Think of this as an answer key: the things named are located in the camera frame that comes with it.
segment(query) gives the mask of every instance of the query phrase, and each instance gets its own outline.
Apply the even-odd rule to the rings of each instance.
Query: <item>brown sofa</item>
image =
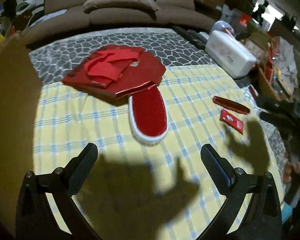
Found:
[[[62,9],[68,10],[25,30],[23,38],[26,44],[34,49],[79,33],[127,26],[182,25],[209,31],[215,23],[213,19],[195,10],[174,4],[159,4],[159,10],[151,14],[130,8],[101,8],[86,14],[82,6],[86,1],[44,0],[45,15]]]

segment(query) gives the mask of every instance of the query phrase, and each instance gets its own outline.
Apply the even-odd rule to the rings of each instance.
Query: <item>red envelope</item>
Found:
[[[108,45],[101,48],[105,49],[130,49],[133,52],[139,52],[138,58],[139,64],[137,66],[131,66],[133,60],[121,60],[111,62],[114,66],[129,65],[124,69],[117,82],[110,83],[106,88],[102,88],[94,84],[86,75],[86,71],[83,65],[91,60],[95,53],[93,53],[89,59],[83,60],[74,70],[72,70],[67,76],[65,76],[62,82],[66,85],[75,87],[76,89],[98,96],[104,95],[112,99],[119,99],[126,95],[134,94],[146,89],[150,89],[160,83],[161,78],[166,71],[166,68],[162,63],[157,60],[150,52],[144,52],[142,48]]]
[[[75,67],[71,72],[69,72],[63,79],[62,82],[69,86],[92,86],[92,87],[100,87],[106,88],[109,84],[113,82],[112,79],[104,77],[104,76],[87,76],[87,67],[85,68],[86,63],[93,63],[93,59],[99,58],[100,53],[104,51],[112,50],[112,49],[130,49],[132,52],[136,52],[140,54],[143,51],[143,48],[138,47],[128,47],[128,46],[117,46],[117,45],[108,45],[104,46],[95,52],[93,52],[89,57],[85,58],[77,67]],[[124,59],[119,61],[112,61],[111,64],[118,69],[121,73],[127,66],[129,66],[134,60],[133,59]]]

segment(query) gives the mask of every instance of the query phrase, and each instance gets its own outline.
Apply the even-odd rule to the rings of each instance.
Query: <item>cardboard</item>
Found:
[[[41,88],[21,36],[12,35],[0,44],[0,220],[12,235],[23,177],[33,170]]]

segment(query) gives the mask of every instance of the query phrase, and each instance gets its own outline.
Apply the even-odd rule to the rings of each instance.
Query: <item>white box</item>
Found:
[[[257,60],[239,41],[217,30],[211,33],[205,51],[232,78],[247,75]]]

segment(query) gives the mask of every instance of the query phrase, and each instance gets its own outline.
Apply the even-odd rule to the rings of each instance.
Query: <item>red paper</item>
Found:
[[[140,54],[143,51],[143,48],[138,47],[128,47],[128,46],[118,46],[118,45],[108,45],[104,46],[97,51],[93,52],[89,57],[85,58],[77,67],[75,67],[71,72],[68,73],[63,78],[63,83],[70,85],[70,86],[84,86],[84,87],[100,87],[100,88],[106,88],[110,83],[113,82],[110,78],[98,76],[98,77],[89,77],[86,75],[86,69],[87,67],[84,67],[87,62],[90,62],[91,60],[95,59],[94,62],[99,61],[100,55],[99,52],[103,50],[112,50],[112,49],[130,49],[132,52],[136,52]],[[112,65],[116,67],[120,72],[122,72],[124,69],[126,69],[127,66],[129,66],[133,60],[131,59],[125,59],[120,61],[112,62]]]
[[[93,83],[102,84],[102,87],[105,88],[112,81],[117,81],[122,71],[129,65],[124,61],[125,65],[116,68],[115,65],[113,65],[114,62],[127,59],[136,61],[140,53],[132,52],[130,49],[112,49],[98,51],[97,54],[100,56],[86,62],[84,69],[86,75]]]

